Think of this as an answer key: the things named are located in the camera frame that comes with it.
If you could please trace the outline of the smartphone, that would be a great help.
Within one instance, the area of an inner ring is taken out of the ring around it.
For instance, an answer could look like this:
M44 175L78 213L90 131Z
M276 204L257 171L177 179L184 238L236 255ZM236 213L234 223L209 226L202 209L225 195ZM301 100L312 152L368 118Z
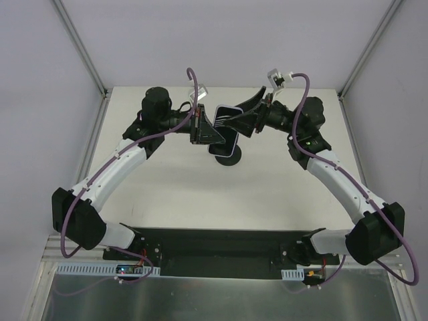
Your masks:
M218 105L214 115L214 128L225 142L210 144L208 148L210 154L221 158L231 158L235 154L239 135L234 129L224 126L223 122L242 113L243 110L240 107Z

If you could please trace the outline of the black phone stand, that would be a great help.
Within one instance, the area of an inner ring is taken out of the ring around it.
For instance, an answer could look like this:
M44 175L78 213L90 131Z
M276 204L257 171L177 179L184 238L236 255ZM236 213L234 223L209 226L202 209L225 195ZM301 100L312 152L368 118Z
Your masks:
M242 151L241 151L241 148L237 145L233 153L231 154L231 156L229 157L215 156L215 160L220 165L223 165L225 167L231 167L236 165L241 160L241 157L242 157Z

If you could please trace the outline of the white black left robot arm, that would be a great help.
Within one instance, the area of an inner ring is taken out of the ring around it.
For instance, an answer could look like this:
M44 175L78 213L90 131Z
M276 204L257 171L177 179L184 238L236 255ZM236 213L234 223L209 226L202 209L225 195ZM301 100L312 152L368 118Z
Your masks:
M64 248L67 239L86 250L98 245L117 247L127 260L140 255L142 246L136 232L121 223L103 220L100 212L112 192L154 154L167 134L186 134L191 144L196 145L225 142L199 102L206 95L206 87L200 85L189 94L191 107L188 111L174 110L167 89L149 88L136 119L125 130L108 159L71 189L58 188L53 193L53 228L61 235L64 257L70 257Z

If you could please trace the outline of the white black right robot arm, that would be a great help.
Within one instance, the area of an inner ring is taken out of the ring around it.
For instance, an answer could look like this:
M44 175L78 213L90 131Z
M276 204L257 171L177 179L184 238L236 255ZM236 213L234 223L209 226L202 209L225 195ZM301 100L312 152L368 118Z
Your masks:
M350 230L320 228L303 236L298 262L314 264L325 254L341 254L368 265L398 249L404 234L405 210L370 192L344 169L320 133L325 122L321 99L307 97L302 108L291 111L273 97L262 87L255 96L236 106L220 106L215 113L215 126L246 137L264 127L287 133L292 159L334 195L354 223Z

